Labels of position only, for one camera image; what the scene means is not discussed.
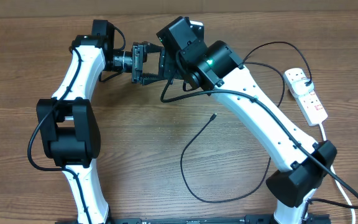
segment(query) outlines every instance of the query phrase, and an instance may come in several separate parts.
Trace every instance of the robotic claw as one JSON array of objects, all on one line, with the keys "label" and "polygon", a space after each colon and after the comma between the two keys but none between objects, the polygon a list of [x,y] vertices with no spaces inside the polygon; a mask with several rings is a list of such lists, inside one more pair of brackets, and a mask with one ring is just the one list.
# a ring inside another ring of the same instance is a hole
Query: robotic claw
[{"label": "robotic claw", "polygon": [[[71,45],[75,54],[73,52],[62,85],[51,99],[39,100],[37,104],[45,155],[53,159],[56,166],[71,170],[63,170],[78,209],[78,219],[70,223],[143,223],[140,218],[113,219],[99,184],[96,158],[101,138],[90,101],[102,71],[131,72],[132,83],[142,85],[160,80],[172,83],[173,79],[180,79],[189,83],[192,89],[201,87],[209,95],[215,91],[219,93],[213,94],[215,99],[237,115],[268,151],[278,167],[266,181],[278,199],[274,214],[203,218],[203,222],[331,223],[329,215],[307,214],[307,205],[327,174],[324,167],[332,165],[336,148],[329,141],[316,142],[296,127],[267,98],[243,66],[242,59],[226,43],[217,41],[207,47],[203,40],[203,24],[178,17],[157,33],[163,47],[148,42],[134,43],[132,51],[126,52],[114,49],[114,29],[108,21],[95,20],[91,35],[78,35]],[[143,72],[143,63],[152,53],[160,54],[158,74]],[[253,97],[247,100],[230,94],[245,91],[247,96]],[[73,128],[57,126],[68,119],[74,120]],[[313,155],[324,167],[317,166],[306,153]],[[147,222],[200,221],[189,218]]]}]

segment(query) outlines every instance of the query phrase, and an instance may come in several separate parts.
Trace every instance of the wall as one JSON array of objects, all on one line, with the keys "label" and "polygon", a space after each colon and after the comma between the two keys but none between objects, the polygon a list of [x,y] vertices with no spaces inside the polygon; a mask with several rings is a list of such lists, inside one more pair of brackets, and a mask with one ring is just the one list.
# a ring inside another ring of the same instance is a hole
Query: wall
[{"label": "wall", "polygon": [[0,0],[0,17],[358,10],[358,0]]}]

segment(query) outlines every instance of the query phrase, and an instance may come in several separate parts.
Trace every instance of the white power strip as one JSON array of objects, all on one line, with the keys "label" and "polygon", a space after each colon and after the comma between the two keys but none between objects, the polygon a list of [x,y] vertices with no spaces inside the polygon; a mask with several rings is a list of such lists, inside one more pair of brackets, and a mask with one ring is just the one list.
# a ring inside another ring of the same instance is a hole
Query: white power strip
[{"label": "white power strip", "polygon": [[306,86],[309,79],[302,69],[287,70],[284,79],[310,126],[321,124],[327,119],[327,112],[314,91],[314,84]]}]

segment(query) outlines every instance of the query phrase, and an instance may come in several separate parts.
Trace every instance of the tabletop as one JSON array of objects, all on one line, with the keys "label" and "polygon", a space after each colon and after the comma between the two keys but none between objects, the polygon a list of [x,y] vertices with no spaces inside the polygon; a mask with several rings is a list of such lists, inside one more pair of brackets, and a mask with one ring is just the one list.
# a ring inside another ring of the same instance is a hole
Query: tabletop
[{"label": "tabletop", "polygon": [[[0,223],[53,223],[75,219],[71,190],[59,172],[35,170],[26,156],[37,125],[35,106],[59,87],[71,62],[68,51],[78,34],[90,34],[93,19],[108,19],[131,43],[158,43],[155,35],[178,15],[128,15],[0,19]],[[358,11],[250,12],[191,14],[205,25],[207,45],[228,43],[241,57],[271,41],[287,41],[305,55],[315,89],[328,113],[326,134],[338,149],[338,176],[358,191]],[[116,35],[116,46],[122,40]],[[271,45],[249,59],[277,67],[306,69],[286,45]],[[151,55],[145,72],[156,72]],[[282,81],[274,72],[249,65],[261,89],[277,102]],[[230,111],[211,97],[198,96],[163,104],[165,82],[131,83],[123,74],[97,83],[92,107],[101,132],[98,173],[104,197],[116,218],[241,217],[273,213],[276,199],[265,184],[251,196],[231,203],[207,204],[187,191],[180,174],[180,154],[213,113],[218,117],[189,147],[183,161],[194,192],[207,200],[242,195],[261,180],[269,155]],[[167,97],[182,95],[174,82]],[[288,88],[280,109],[303,131],[321,140],[308,126]],[[33,147],[36,163],[53,167],[40,136]],[[268,176],[275,172],[271,165]],[[315,197],[345,202],[326,177]],[[323,203],[311,213],[330,214],[333,223],[350,223],[348,209]]]}]

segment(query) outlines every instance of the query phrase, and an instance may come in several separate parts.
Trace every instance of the white cable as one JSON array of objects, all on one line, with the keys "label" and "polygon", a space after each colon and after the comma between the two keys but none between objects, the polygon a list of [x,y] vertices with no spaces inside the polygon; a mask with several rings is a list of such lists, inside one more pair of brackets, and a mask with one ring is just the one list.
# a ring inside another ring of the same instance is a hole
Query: white cable
[{"label": "white cable", "polygon": [[[321,135],[322,135],[322,137],[323,137],[323,140],[326,141],[326,140],[327,140],[327,137],[326,137],[326,133],[325,133],[325,131],[324,131],[323,124],[322,124],[322,123],[319,123],[318,125],[319,125],[319,127],[320,127]],[[333,165],[331,166],[331,172],[336,175]],[[348,205],[352,205],[352,202],[350,201],[349,197],[346,195],[346,193],[345,193],[345,191],[343,190],[341,184],[340,184],[338,181],[336,181],[336,180],[335,180],[335,183],[336,183],[336,185],[338,186],[339,191],[342,193],[343,197],[345,198],[347,204],[348,204]],[[351,208],[351,212],[352,212],[352,224],[356,224],[356,213],[355,213],[355,211],[354,211],[353,208]]]}]

